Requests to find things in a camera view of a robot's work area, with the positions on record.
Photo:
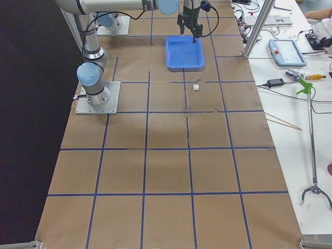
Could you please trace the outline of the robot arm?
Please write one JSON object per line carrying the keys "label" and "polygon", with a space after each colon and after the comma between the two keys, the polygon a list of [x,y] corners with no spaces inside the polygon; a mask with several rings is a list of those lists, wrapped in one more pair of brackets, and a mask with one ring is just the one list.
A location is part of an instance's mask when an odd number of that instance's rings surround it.
{"label": "robot arm", "polygon": [[99,25],[110,31],[117,31],[123,25],[118,13],[107,14],[105,12],[97,13],[97,21]]}
{"label": "robot arm", "polygon": [[171,15],[178,9],[178,1],[57,1],[64,11],[74,15],[76,27],[82,41],[81,53],[84,63],[77,69],[87,101],[92,106],[103,105],[109,101],[110,91],[102,82],[107,62],[107,54],[101,47],[95,22],[103,17],[124,13],[126,10],[141,12],[158,10]]}

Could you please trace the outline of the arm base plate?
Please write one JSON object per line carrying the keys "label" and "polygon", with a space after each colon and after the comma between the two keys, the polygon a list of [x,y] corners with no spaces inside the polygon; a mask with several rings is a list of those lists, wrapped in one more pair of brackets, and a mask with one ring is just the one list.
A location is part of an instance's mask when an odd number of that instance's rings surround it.
{"label": "arm base plate", "polygon": [[127,36],[129,32],[130,17],[112,15],[98,19],[98,36]]}
{"label": "arm base plate", "polygon": [[103,81],[104,89],[98,95],[88,95],[83,87],[81,87],[82,98],[78,99],[76,111],[77,115],[104,115],[117,114],[120,81]]}

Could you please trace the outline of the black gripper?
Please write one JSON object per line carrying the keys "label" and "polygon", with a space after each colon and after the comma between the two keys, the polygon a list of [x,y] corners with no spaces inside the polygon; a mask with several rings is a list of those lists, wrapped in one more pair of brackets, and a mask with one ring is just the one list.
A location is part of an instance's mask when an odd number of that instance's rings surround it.
{"label": "black gripper", "polygon": [[205,1],[184,1],[183,11],[177,17],[177,25],[180,33],[184,34],[185,27],[191,30],[193,35],[193,43],[197,42],[202,36],[203,25],[198,23],[200,9],[203,8]]}

